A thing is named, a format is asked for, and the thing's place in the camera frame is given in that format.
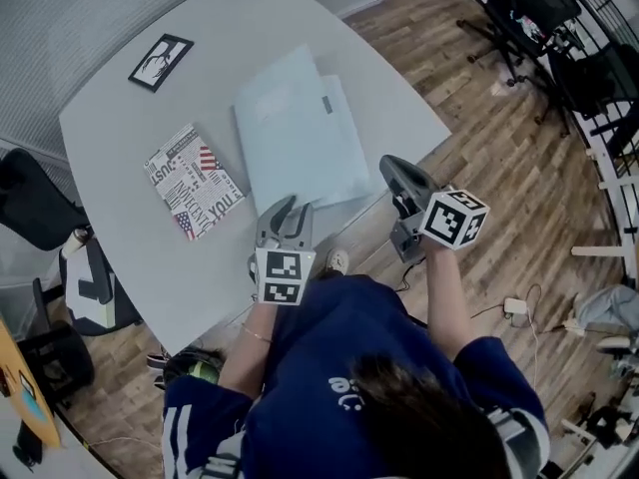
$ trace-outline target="blue jersey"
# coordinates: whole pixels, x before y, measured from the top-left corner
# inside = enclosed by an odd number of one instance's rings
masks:
[[[366,407],[349,373],[371,354],[389,356],[415,374],[433,374],[463,402],[520,408],[544,421],[537,395],[499,339],[474,340],[453,363],[410,321],[392,289],[368,277],[338,277],[310,283],[302,306],[280,307],[264,393],[255,406],[243,394],[193,376],[169,385],[166,476],[234,477],[236,467],[247,478],[392,475],[366,437]]]

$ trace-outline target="light blue folder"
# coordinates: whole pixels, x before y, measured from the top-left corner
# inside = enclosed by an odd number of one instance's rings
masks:
[[[288,195],[301,205],[351,185],[349,154],[307,45],[245,85],[235,112],[258,215]]]

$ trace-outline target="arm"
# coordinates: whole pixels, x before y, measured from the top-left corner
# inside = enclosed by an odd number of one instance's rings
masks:
[[[260,396],[277,313],[277,305],[253,305],[220,372],[220,386],[248,395],[251,399]]]
[[[454,252],[426,237],[428,332],[435,345],[453,360],[475,338],[461,287]]]

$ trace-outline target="striped sleeve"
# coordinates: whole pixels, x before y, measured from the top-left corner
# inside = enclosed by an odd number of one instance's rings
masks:
[[[166,479],[192,479],[238,433],[253,401],[194,376],[171,382],[165,396],[162,454]]]

